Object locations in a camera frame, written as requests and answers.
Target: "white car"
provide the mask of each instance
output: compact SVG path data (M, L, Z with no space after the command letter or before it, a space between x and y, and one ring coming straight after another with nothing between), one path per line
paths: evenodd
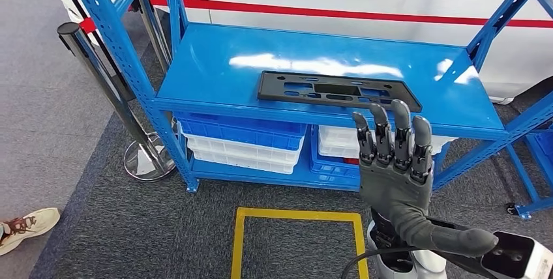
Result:
M288 29L465 46L503 0L185 0L192 22ZM70 19L81 22L71 0ZM163 10L164 0L154 0ZM553 21L529 0L495 39L480 73L507 104L553 76Z

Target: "red stripe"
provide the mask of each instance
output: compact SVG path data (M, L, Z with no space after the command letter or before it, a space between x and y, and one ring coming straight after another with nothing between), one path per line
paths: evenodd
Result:
M152 2L153 5L167 6L167 0L150 0L150 2ZM201 8L206 10L233 10L236 12L256 12L256 13L268 13L268 14L300 15L300 16L355 18L360 20L389 20L394 22L416 22L416 23L451 23L451 24L457 24L457 25L484 25L487 21L486 18L350 12L346 10L321 10L316 8L279 7L276 5L249 4L249 3L237 3L237 2L214 1L214 0L184 0L184 2L185 2L185 6L188 8ZM553 21L511 20L508 26L553 28Z

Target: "chrome stanchion base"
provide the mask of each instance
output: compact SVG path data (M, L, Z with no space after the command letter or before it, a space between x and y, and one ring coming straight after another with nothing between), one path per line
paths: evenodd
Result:
M125 170L131 177L150 183L169 175L175 169L175 162L169 156L169 152L165 150L165 146L156 132L148 134L148 138L159 153L160 162L163 166L162 171L154 167L152 161L136 141L128 146L123 162Z

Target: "white plastic bin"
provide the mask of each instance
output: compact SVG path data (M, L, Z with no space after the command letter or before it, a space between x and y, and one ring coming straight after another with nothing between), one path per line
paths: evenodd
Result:
M206 162L213 162L225 165L233 165L238 167L253 168L258 170L272 171L275 173L285 173L287 175L293 172L294 165L289 164L277 164L271 162L265 162L263 160L252 159L249 156L232 156L224 155L221 153L214 153L201 150L193 150L194 158L197 160L204 160Z
M292 173L305 138L301 138L298 150L289 151L190 134L184 136L187 137L187 146L194 152L195 159L285 174Z
M301 138L298 150L290 151L230 140L193 136L190 134L184 135L188 140L188 148L193 151L214 152L217 154L232 156L245 156L254 160L263 160L265 162L286 165L297 164L304 140L304 138Z
M456 138L432 136L432 154L441 152L441 147ZM319 154L346 158L359 158L359 144L355 128L319 126Z

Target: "plastic storage crate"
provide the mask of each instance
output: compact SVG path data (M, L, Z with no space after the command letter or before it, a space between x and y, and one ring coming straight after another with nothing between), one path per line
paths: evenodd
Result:
M303 138L301 138L300 141L300 148L296 151L291 151L230 140L194 136L190 134L184 134L184 136L187 137L188 148L194 152L211 152L238 157L247 156L253 160L290 166L297 164L299 153L301 151L301 147L303 146Z
M359 178L359 165L347 164L341 157L319 154L319 142L315 141L317 133L318 127L313 126L311 133L311 171L324 175Z
M544 132L536 136L536 142L541 147L543 154L553 163L553 124L549 126L551 132Z
M232 156L201 150L194 150L194 158L197 160L204 160L206 162L272 171L275 173L285 173L287 175L293 172L294 167L294 165L277 164L265 162L263 160L256 160L250 156Z
M372 139L375 139L374 130L371 130ZM319 154L345 158L359 157L359 144L355 128L319 126ZM432 154L441 152L441 147L456 138L432 136Z
M185 134L296 151L306 124L218 115L175 112Z

